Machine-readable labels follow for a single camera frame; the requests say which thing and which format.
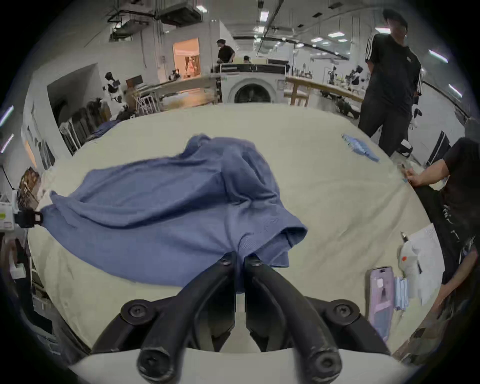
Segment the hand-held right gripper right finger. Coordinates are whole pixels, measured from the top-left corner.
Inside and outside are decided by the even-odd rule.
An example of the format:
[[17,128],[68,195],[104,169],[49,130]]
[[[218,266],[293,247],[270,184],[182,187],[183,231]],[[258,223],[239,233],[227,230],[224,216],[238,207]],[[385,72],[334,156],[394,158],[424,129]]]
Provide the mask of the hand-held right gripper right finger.
[[391,357],[356,303],[306,297],[257,256],[244,261],[244,289],[246,327],[260,351],[293,348],[308,383],[328,384],[339,377],[341,348]]

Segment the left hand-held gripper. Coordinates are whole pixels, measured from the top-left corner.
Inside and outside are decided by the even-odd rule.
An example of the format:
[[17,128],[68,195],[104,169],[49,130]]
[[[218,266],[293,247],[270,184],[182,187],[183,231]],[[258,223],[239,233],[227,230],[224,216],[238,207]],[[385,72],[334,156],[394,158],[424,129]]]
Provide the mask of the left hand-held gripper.
[[6,195],[2,195],[0,199],[0,232],[14,232],[16,227],[22,229],[31,229],[36,225],[41,226],[44,216],[41,212],[33,210],[19,211],[17,190],[12,190],[12,195],[7,201]]

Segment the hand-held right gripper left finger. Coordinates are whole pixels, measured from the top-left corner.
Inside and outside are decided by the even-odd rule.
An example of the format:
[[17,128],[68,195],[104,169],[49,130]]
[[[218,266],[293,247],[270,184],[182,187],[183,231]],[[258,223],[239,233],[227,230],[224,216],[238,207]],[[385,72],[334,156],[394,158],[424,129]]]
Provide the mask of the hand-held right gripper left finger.
[[237,254],[225,254],[176,296],[135,299],[101,333],[92,354],[140,350],[136,368],[154,384],[174,383],[186,348],[219,352],[236,323]]

